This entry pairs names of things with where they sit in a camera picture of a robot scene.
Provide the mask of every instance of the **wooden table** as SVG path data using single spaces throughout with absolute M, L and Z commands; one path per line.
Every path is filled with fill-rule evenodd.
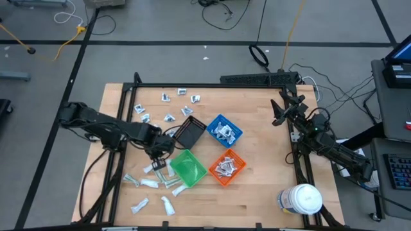
M 116 116 L 121 88 L 122 84 L 106 84 L 100 112 Z M 300 85 L 297 90 L 299 95 L 306 96 L 305 104 L 311 109 L 317 107 L 312 86 Z M 170 96 L 171 102 L 161 101 L 162 92 Z M 133 183 L 122 181 L 114 224 L 161 226 L 163 221 L 169 221 L 171 227 L 255 227 L 256 223 L 262 223 L 265 228 L 302 228 L 301 216 L 285 214 L 277 205 L 278 192 L 296 185 L 293 165 L 284 161 L 286 154 L 291 151 L 287 124 L 277 127 L 271 125 L 274 115 L 270 99 L 281 102 L 280 105 L 284 106 L 278 92 L 277 89 L 195 88 L 188 89 L 185 96 L 177 96 L 176 89 L 138 88 L 136 104 L 142 104 L 146 112 L 150 113 L 150 123 L 158 124 L 163 130 L 181 124 L 186 119 L 180 111 L 185 105 L 192 108 L 193 116 L 204 124 L 209 124 L 218 114 L 223 114 L 243 130 L 243 135 L 232 148 L 247 162 L 247 166 L 226 188 L 208 174 L 193 188 L 186 189 L 177 197 L 171 193 L 177 186 L 171 189 L 166 189 L 163 185 L 159 189 L 144 185 L 136 188 Z M 192 104 L 189 96 L 195 94 L 201 95 L 201 102 Z M 171 113 L 176 121 L 164 122 L 167 113 Z M 132 121 L 141 121 L 140 115 L 133 112 Z M 207 132 L 191 149 L 206 168 L 225 150 Z M 101 152 L 100 143 L 91 144 L 85 169 Z M 171 158 L 178 154 L 179 150 L 175 150 Z M 87 177 L 83 212 L 87 212 L 101 193 L 107 157 L 105 155 Z M 337 221 L 344 223 L 330 161 L 315 154 L 310 155 L 310 159 L 315 185 L 323 196 L 325 206 Z M 143 172 L 148 164 L 150 159 L 144 151 L 129 146 L 123 175 L 128 173 L 138 180 L 156 180 L 152 171 L 148 175 Z M 176 211 L 174 216 L 166 215 L 161 196 L 170 199 Z M 108 218 L 110 197 L 106 202 L 103 220 Z M 131 206 L 137 205 L 145 197 L 150 200 L 148 205 L 133 215 Z M 79 219 L 77 199 L 73 221 Z

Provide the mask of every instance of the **gray floor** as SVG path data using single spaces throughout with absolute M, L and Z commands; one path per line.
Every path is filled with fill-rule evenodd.
M 85 19 L 81 0 L 73 0 L 76 13 Z M 410 31 L 411 7 L 407 0 L 379 0 L 397 41 Z M 227 2 L 235 17 L 239 17 L 246 1 Z M 236 28 L 220 31 L 201 19 L 201 7 L 188 0 L 128 1 L 122 8 L 101 11 L 117 21 L 114 33 L 92 36 L 91 40 L 255 40 L 264 1 L 252 0 L 249 10 Z M 262 41 L 284 42 L 292 26 L 299 1 L 268 1 L 261 29 Z M 19 38 L 26 40 L 68 40 L 75 33 L 76 19 L 55 24 L 53 16 L 62 11 L 59 6 L 16 8 L 0 2 L 0 17 L 4 25 Z M 221 26 L 226 15 L 219 6 L 207 9 L 210 20 Z M 107 31 L 112 26 L 107 19 L 96 23 L 94 32 Z M 0 40 L 10 39 L 0 31 Z M 293 41 L 298 42 L 388 42 L 383 26 L 369 0 L 326 1 L 309 0 L 295 29 Z M 80 46 L 66 46 L 56 62 L 47 62 L 28 55 L 21 46 L 0 45 L 0 69 L 27 71 L 32 81 L 0 80 L 0 98 L 13 101 L 15 112 L 8 118 L 0 138 L 0 229 L 13 228 L 37 167 L 58 104 L 66 87 Z M 38 54 L 53 57 L 58 46 L 36 45 Z M 262 47 L 268 50 L 270 67 L 281 64 L 284 47 Z M 311 65 L 327 74 L 345 91 L 371 75 L 370 62 L 384 57 L 391 48 L 360 47 L 290 47 L 285 67 L 294 62 Z M 311 76 L 325 87 L 326 79 L 309 69 L 295 66 L 303 76 Z M 70 100 L 83 101 L 98 108 L 104 85 L 108 82 L 132 81 L 137 71 L 144 82 L 218 83 L 226 74 L 263 73 L 251 58 L 247 46 L 88 46 Z M 373 89 L 374 83 L 360 90 Z M 333 88 L 337 96 L 341 93 Z M 334 101 L 330 91 L 320 88 L 320 106 Z M 363 98 L 356 101 L 362 104 Z M 330 107 L 336 109 L 340 104 Z M 369 106 L 379 115 L 374 96 Z M 339 137 L 350 137 L 370 127 L 370 119 L 352 102 L 346 103 L 332 117 Z M 88 152 L 88 143 L 73 134 L 59 130 L 49 162 L 35 197 L 26 227 L 68 224 L 73 213 L 81 175 Z M 373 197 L 340 178 L 336 178 L 345 222 L 355 228 L 373 230 L 408 230 L 411 222 L 387 217 L 381 223 L 371 221 Z

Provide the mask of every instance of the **blue basket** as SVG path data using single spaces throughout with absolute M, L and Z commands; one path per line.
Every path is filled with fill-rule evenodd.
M 235 134 L 235 140 L 232 144 L 229 144 L 228 141 L 226 140 L 220 140 L 217 139 L 216 134 L 214 134 L 212 131 L 218 126 L 218 122 L 221 122 L 222 126 L 228 125 L 230 126 L 230 128 L 233 130 L 234 134 Z M 241 137 L 241 135 L 243 134 L 243 131 L 241 131 L 241 129 L 239 129 L 236 125 L 234 125 L 232 122 L 230 122 L 227 118 L 225 118 L 223 115 L 218 115 L 213 122 L 211 122 L 211 124 L 207 127 L 207 131 L 210 133 L 210 135 L 212 135 L 216 140 L 218 140 L 218 142 L 220 142 L 221 144 L 223 144 L 226 148 L 231 148 L 232 145 L 234 145 L 237 140 Z

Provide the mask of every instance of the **orange basket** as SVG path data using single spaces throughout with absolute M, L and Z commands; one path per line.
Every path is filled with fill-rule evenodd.
M 215 171 L 217 165 L 220 162 L 224 161 L 224 157 L 230 157 L 234 159 L 234 167 L 237 168 L 237 170 L 235 170 L 231 177 L 219 177 L 218 173 Z M 218 158 L 218 160 L 216 160 L 216 162 L 214 162 L 214 164 L 208 169 L 208 171 L 210 172 L 210 174 L 216 178 L 218 180 L 218 182 L 226 187 L 232 180 L 234 180 L 234 178 L 236 178 L 236 176 L 243 170 L 243 168 L 247 165 L 247 163 L 240 157 L 238 156 L 232 149 L 227 149 L 227 151 L 225 151 L 225 153 L 223 155 L 221 155 L 220 158 Z

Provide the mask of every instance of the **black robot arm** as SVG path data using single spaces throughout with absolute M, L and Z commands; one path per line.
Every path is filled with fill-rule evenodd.
M 162 157 L 165 153 L 171 155 L 175 147 L 175 141 L 162 134 L 161 128 L 148 123 L 128 123 L 99 113 L 85 103 L 66 103 L 59 112 L 59 123 L 62 128 L 81 128 L 99 138 L 105 150 L 119 152 L 124 147 L 122 142 L 131 142 L 145 150 L 153 160 L 154 169 L 166 165 Z
M 308 107 L 302 103 L 304 96 L 291 97 L 285 92 L 280 92 L 280 95 L 290 106 L 283 110 L 274 100 L 271 100 L 275 117 L 272 124 L 279 126 L 287 119 L 295 126 L 299 131 L 299 138 L 295 145 L 300 154 L 308 155 L 314 151 L 347 169 L 356 180 L 360 182 L 370 180 L 373 171 L 370 160 L 335 142 L 335 134 L 329 123 L 330 115 L 328 118 L 322 114 L 315 114 L 311 117 L 313 110 L 306 117 L 305 111 Z

